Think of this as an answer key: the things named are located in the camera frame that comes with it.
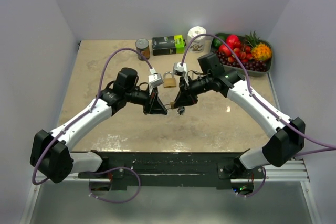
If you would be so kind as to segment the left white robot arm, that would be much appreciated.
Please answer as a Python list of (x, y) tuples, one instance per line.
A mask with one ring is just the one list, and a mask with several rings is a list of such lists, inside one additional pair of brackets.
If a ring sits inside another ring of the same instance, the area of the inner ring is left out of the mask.
[(35, 185), (39, 185), (37, 172), (54, 183), (72, 173), (89, 172), (97, 178), (105, 177), (109, 165), (99, 154), (93, 151), (74, 153), (72, 150), (92, 129), (114, 116), (127, 103), (142, 106), (144, 114), (167, 114), (158, 97), (158, 86), (163, 84), (161, 75), (152, 69), (145, 90), (140, 89), (138, 79), (136, 70), (122, 68), (116, 79), (99, 89), (96, 98), (74, 118), (50, 132), (40, 130), (36, 133), (30, 157)]

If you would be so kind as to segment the keychain with dark beads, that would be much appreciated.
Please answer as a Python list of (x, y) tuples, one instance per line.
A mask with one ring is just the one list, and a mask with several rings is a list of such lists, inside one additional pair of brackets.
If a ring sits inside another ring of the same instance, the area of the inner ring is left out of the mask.
[(183, 115), (185, 113), (185, 107), (184, 106), (179, 107), (177, 112), (178, 112), (178, 115)]

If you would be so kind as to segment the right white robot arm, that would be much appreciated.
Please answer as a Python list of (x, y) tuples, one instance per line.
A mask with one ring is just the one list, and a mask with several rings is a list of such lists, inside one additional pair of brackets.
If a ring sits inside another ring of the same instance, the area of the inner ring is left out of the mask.
[(207, 91), (219, 92), (248, 113), (270, 138), (261, 148), (250, 149), (234, 161), (234, 173), (246, 178), (253, 168), (263, 165), (281, 167), (304, 147), (305, 122), (291, 119), (248, 86), (248, 81), (235, 70), (226, 71), (214, 53), (198, 58), (202, 77), (191, 79), (185, 63), (175, 63), (173, 74), (180, 76), (179, 93), (172, 108), (192, 106), (198, 95)]

